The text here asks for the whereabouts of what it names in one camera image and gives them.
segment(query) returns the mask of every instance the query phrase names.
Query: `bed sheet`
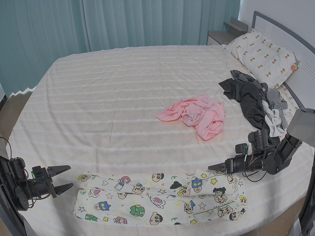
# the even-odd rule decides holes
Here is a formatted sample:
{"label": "bed sheet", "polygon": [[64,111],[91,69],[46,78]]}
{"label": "bed sheet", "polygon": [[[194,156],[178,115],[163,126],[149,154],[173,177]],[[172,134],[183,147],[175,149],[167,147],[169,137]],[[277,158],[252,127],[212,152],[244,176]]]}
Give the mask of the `bed sheet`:
{"label": "bed sheet", "polygon": [[[218,85],[230,70],[246,70],[222,46],[153,46],[74,54],[53,63],[25,105],[10,136],[13,156],[32,166],[70,165],[54,184],[100,173],[194,172],[234,157],[255,128]],[[223,131],[204,141],[181,120],[156,115],[182,98],[223,101]],[[303,144],[290,166],[257,183],[243,180],[249,209],[238,221],[130,227],[72,216],[78,188],[22,212],[38,235],[239,235],[265,224],[302,198],[313,156]]]}

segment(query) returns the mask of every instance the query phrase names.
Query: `curtain fold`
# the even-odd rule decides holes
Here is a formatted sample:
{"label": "curtain fold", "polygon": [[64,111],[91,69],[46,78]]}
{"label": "curtain fold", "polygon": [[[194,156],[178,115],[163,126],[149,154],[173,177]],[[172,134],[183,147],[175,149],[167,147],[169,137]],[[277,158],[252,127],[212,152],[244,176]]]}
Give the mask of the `curtain fold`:
{"label": "curtain fold", "polygon": [[207,43],[240,0],[0,0],[0,83],[33,88],[59,57],[102,49]]}

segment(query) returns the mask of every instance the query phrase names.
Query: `yellow star print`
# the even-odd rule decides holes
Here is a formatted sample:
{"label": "yellow star print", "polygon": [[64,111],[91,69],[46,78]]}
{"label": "yellow star print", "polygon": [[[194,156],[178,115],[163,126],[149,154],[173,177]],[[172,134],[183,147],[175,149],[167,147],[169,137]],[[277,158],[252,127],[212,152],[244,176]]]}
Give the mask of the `yellow star print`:
{"label": "yellow star print", "polygon": [[214,178],[214,179],[211,179],[211,182],[212,184],[215,184],[217,182],[217,180]]}

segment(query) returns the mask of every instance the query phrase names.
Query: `outlined star print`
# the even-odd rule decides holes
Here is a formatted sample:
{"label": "outlined star print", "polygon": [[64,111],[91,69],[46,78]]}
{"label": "outlined star print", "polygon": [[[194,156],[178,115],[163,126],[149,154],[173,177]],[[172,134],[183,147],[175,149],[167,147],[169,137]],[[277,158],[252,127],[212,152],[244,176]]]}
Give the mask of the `outlined star print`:
{"label": "outlined star print", "polygon": [[80,207],[80,206],[79,206],[79,208],[80,208],[80,209],[78,209],[78,210],[79,210],[80,212],[86,211],[84,207]]}
{"label": "outlined star print", "polygon": [[113,195],[111,195],[110,193],[106,194],[105,196],[107,196],[107,199],[112,199]]}
{"label": "outlined star print", "polygon": [[160,189],[160,191],[158,191],[159,193],[161,193],[161,194],[164,194],[164,193],[166,193],[166,191],[165,190],[161,190]]}
{"label": "outlined star print", "polygon": [[200,210],[201,210],[201,209],[203,209],[203,210],[204,210],[204,208],[205,208],[206,206],[207,206],[207,205],[205,205],[203,202],[201,202],[201,204],[199,205]]}
{"label": "outlined star print", "polygon": [[215,178],[214,178],[214,179],[211,179],[211,183],[212,183],[212,184],[215,184],[216,182],[217,182],[217,179],[215,179]]}

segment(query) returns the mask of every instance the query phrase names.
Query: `nightstand drawer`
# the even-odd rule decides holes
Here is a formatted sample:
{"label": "nightstand drawer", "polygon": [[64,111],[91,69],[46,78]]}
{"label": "nightstand drawer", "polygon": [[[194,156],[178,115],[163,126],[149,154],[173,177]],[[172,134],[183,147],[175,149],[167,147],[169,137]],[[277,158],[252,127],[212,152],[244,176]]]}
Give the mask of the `nightstand drawer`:
{"label": "nightstand drawer", "polygon": [[208,42],[207,45],[219,45],[217,41],[215,41],[212,37],[208,35]]}

